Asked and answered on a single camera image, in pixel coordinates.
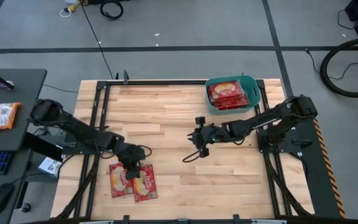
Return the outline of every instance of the orange striped tape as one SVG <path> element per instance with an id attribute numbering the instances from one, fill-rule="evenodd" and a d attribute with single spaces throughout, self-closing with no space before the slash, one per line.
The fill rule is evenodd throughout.
<path id="1" fill-rule="evenodd" d="M 343 218 L 346 218 L 346 214 L 345 214 L 345 211 L 343 209 L 341 196 L 339 196 L 338 187 L 337 187 L 337 184 L 336 184 L 336 181 L 335 181 L 333 168 L 331 167 L 331 162 L 329 161 L 329 158 L 328 158 L 328 153 L 327 153 L 326 145 L 324 144 L 323 135 L 321 134 L 320 126 L 318 125 L 318 121 L 316 119 L 314 119 L 314 127 L 316 128 L 316 132 L 317 132 L 317 135 L 318 135 L 318 141 L 320 143 L 320 148 L 321 148 L 321 150 L 323 152 L 324 161 L 326 162 L 326 167 L 327 167 L 327 170 L 328 170 L 328 175 L 329 175 L 329 178 L 330 178 L 330 181 L 331 181 L 331 185 L 333 186 L 333 191 L 334 191 L 336 203 L 338 205 L 339 214 L 341 214 L 341 216 Z"/>

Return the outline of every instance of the black mouse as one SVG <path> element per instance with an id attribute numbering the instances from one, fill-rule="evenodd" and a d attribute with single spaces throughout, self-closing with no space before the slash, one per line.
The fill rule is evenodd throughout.
<path id="1" fill-rule="evenodd" d="M 13 184 L 0 185 L 0 213 L 5 209 L 6 204 L 12 195 L 13 189 Z"/>

